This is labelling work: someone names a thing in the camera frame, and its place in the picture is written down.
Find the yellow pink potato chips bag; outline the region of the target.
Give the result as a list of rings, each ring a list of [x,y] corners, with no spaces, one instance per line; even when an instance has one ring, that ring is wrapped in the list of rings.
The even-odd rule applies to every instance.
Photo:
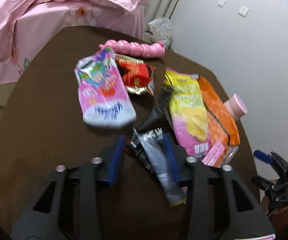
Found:
[[[173,88],[169,112],[177,142],[188,155],[201,160],[210,150],[211,140],[199,83],[191,75],[167,68],[165,85]]]

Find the black silver stick wrappers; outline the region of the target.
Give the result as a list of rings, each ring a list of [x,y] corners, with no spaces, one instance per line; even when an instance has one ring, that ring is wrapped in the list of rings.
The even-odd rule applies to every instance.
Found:
[[[160,90],[151,112],[139,125],[133,127],[126,152],[160,183],[170,206],[177,206],[185,201],[185,194],[171,175],[172,142],[162,130],[172,93],[173,89],[169,86]]]

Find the pink floral duvet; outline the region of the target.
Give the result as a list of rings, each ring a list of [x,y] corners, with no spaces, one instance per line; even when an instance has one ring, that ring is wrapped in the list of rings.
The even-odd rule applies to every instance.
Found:
[[[142,38],[149,0],[0,0],[0,62],[16,62],[66,27],[107,28]]]

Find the pink cup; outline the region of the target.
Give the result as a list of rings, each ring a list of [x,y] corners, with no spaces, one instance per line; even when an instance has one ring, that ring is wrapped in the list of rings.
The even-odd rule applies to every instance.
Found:
[[[233,94],[229,100],[224,102],[224,106],[235,121],[238,121],[248,112],[243,100],[237,94]]]

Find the clear plastic bag on floor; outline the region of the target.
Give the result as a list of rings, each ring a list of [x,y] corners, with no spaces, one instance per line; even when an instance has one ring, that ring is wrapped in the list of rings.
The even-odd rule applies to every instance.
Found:
[[[159,17],[148,24],[149,32],[152,34],[152,42],[162,42],[166,49],[171,44],[171,35],[173,31],[173,24],[168,18]]]

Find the white wall switch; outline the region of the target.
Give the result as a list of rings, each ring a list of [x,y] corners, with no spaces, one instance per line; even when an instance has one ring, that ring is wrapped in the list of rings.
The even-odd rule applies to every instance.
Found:
[[[222,7],[224,7],[225,3],[226,3],[226,0],[219,0],[218,6],[222,8]]]

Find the orange snack bag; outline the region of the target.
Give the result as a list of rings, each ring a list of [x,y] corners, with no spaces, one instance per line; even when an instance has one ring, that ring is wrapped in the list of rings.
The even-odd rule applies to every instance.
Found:
[[[215,166],[219,167],[224,163],[228,163],[236,153],[240,145],[239,132],[235,120],[231,117],[224,103],[207,79],[201,76],[198,79],[198,83],[207,110],[208,133],[211,147],[216,140],[221,141],[225,147],[224,153]]]

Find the bed with pink sheet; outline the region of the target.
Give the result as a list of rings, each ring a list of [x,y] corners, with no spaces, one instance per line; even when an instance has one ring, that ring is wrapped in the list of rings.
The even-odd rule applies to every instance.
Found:
[[[0,29],[0,85],[17,82],[42,48],[64,28],[105,28],[142,39],[144,23],[141,7],[127,12],[87,0],[30,6],[12,27]]]

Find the pink paper wrapper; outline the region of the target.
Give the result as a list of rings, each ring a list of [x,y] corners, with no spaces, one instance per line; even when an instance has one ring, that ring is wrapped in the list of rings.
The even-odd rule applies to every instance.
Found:
[[[205,155],[202,160],[204,165],[207,166],[216,166],[217,161],[220,159],[222,154],[224,153],[225,147],[222,145],[221,141],[216,140],[214,145],[211,147],[209,152]]]

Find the red gold small wrapper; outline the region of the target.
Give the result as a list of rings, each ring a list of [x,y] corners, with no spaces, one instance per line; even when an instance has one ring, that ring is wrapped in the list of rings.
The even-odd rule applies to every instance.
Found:
[[[121,54],[115,56],[115,62],[121,71],[122,81],[128,93],[154,96],[154,66]]]

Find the pink white cartoon snack bag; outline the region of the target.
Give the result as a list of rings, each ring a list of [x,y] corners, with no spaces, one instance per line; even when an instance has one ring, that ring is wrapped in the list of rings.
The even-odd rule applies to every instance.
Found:
[[[93,127],[122,128],[136,120],[115,62],[115,52],[104,47],[80,59],[74,69],[83,121]]]

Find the white wall socket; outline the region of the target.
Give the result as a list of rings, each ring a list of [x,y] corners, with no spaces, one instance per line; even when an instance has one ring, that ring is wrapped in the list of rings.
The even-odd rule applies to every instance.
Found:
[[[239,11],[238,11],[238,14],[239,14],[240,16],[242,16],[242,17],[246,17],[247,14],[248,14],[248,12],[249,12],[249,8],[248,8],[248,7],[246,7],[246,6],[241,6],[240,9],[239,9]]]

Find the pink beaded toy tube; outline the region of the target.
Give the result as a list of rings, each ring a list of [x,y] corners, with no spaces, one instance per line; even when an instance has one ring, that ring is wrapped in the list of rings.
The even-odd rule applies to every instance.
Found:
[[[162,42],[153,44],[128,42],[126,40],[107,40],[105,44],[100,44],[99,48],[110,47],[115,53],[142,57],[145,59],[162,58],[165,55],[165,48]]]

